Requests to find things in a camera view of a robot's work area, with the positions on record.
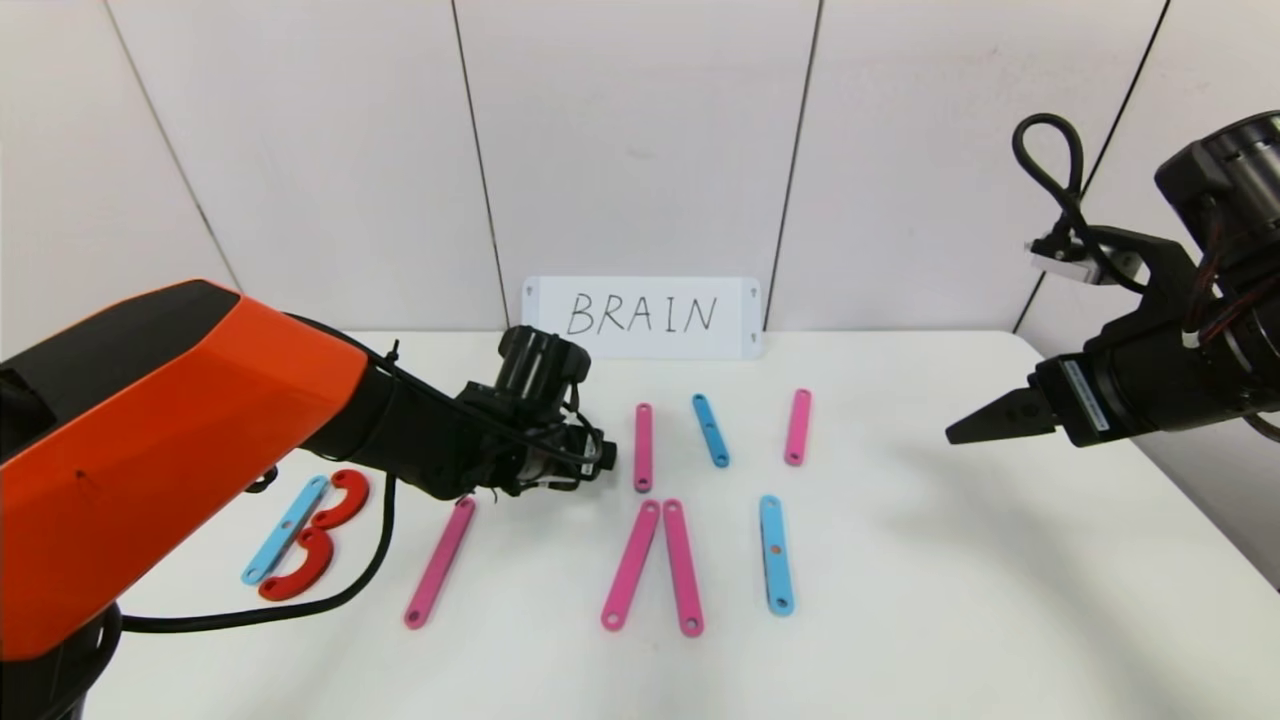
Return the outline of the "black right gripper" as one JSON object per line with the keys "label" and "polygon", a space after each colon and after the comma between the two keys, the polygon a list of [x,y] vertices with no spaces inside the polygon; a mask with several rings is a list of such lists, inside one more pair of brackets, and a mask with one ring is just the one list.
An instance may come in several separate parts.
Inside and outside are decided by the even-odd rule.
{"label": "black right gripper", "polygon": [[1172,323],[1124,332],[1108,323],[1075,354],[1039,363],[1033,387],[1012,389],[946,428],[951,445],[1056,432],[1076,447],[1208,421],[1208,386],[1199,355],[1181,346]]}

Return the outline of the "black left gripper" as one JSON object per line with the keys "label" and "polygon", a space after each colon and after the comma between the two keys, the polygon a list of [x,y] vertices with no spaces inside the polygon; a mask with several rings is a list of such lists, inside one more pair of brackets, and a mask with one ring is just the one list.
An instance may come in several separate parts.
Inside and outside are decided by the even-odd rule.
{"label": "black left gripper", "polygon": [[603,434],[589,423],[563,424],[559,428],[559,455],[558,487],[580,487],[594,480],[600,469],[614,469],[617,443],[604,441]]}

